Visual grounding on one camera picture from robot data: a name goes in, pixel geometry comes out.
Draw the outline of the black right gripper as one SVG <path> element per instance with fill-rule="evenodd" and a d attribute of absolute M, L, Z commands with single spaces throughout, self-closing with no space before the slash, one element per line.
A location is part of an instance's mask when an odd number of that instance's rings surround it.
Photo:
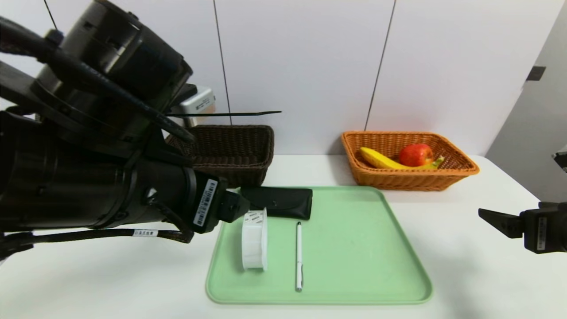
<path fill-rule="evenodd" d="M 480 208 L 478 216 L 508 238 L 523 237 L 531 252 L 567 252 L 567 202 L 539 202 L 519 216 Z"/>

